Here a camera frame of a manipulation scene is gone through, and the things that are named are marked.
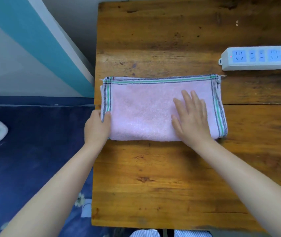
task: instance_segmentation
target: power strip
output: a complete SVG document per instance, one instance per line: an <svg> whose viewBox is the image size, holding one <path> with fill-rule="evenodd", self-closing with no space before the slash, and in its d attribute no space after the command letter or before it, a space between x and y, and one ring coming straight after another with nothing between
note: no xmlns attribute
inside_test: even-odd
<svg viewBox="0 0 281 237"><path fill-rule="evenodd" d="M223 71L281 69L281 46L229 47L218 60Z"/></svg>

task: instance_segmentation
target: wooden table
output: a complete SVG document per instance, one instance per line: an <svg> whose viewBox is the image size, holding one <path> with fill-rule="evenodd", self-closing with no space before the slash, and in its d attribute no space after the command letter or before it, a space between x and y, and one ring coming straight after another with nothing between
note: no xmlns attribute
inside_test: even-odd
<svg viewBox="0 0 281 237"><path fill-rule="evenodd" d="M255 45L281 45L281 0L100 3L95 104L106 76L227 75L223 146L281 185L281 70L223 72L217 64L227 47ZM92 224L262 230L180 142L108 141L94 165Z"/></svg>

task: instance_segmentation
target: blue mattress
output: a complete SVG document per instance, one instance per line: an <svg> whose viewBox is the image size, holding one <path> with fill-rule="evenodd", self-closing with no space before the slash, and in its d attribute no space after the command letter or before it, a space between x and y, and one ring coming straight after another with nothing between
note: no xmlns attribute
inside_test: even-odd
<svg viewBox="0 0 281 237"><path fill-rule="evenodd" d="M82 147L91 107L0 107L9 129L0 142L0 228ZM92 198L91 171L81 193ZM73 206L59 236L107 235L110 228L91 225Z"/></svg>

